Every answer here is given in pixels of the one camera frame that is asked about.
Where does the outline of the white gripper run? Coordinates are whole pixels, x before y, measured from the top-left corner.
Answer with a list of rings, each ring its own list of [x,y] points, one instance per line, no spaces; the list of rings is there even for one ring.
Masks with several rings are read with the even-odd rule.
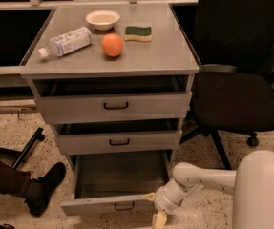
[[[155,193],[145,194],[144,197],[154,202],[158,210],[153,214],[152,229],[164,229],[167,215],[171,215],[186,198],[198,193],[202,188],[203,186],[198,184],[182,185],[172,178]]]

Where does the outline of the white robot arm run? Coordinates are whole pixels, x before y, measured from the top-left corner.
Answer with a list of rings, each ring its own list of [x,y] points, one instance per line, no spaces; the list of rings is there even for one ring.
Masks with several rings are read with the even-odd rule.
[[[156,209],[153,229],[164,229],[167,217],[204,187],[233,197],[232,229],[274,229],[274,152],[255,151],[237,170],[202,169],[181,162],[173,178],[148,195]]]

